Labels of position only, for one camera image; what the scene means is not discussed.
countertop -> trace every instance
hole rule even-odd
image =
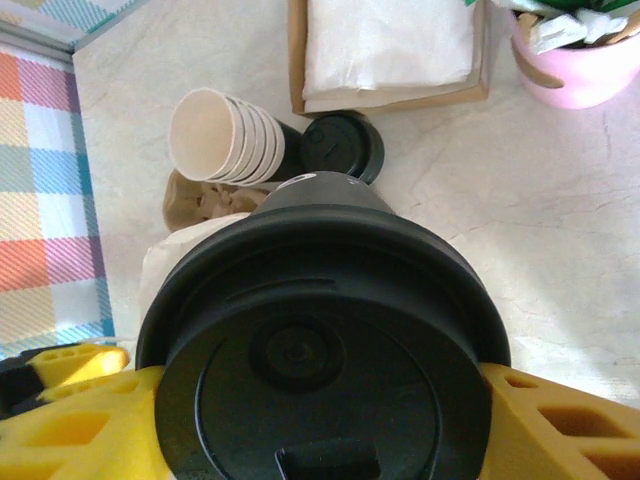
[[[640,82],[586,111],[519,85],[502,16],[486,102],[375,116],[376,181],[457,248],[496,302],[513,366],[640,407]],[[166,134],[210,86],[293,127],[286,2],[151,0],[74,56],[116,333],[137,333],[146,250],[167,235]]]

pink pot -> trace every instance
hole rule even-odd
[[[509,12],[512,47],[520,80],[538,100],[566,109],[593,107],[615,97],[640,72],[640,34],[615,45],[560,48],[536,55],[525,44]]]

checkered cloth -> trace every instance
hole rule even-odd
[[[75,76],[0,44],[0,358],[113,335]]]
[[[1,0],[0,20],[72,44],[135,0]]]

stacked paper cup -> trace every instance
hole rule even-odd
[[[262,108],[202,88],[189,92],[176,107],[169,148],[176,169],[190,180],[256,185],[286,180],[274,178],[279,170],[287,170],[282,165],[283,130],[290,138],[293,135],[294,142],[299,141],[299,132]],[[288,176],[300,173],[303,171],[294,167]]]

black lid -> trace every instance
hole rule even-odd
[[[372,183],[384,163],[384,144],[378,131],[355,112],[320,117],[302,135],[300,159],[307,172],[345,173]]]
[[[179,480],[474,479],[509,362],[468,264],[392,214],[301,206],[253,215],[174,269],[138,368]]]

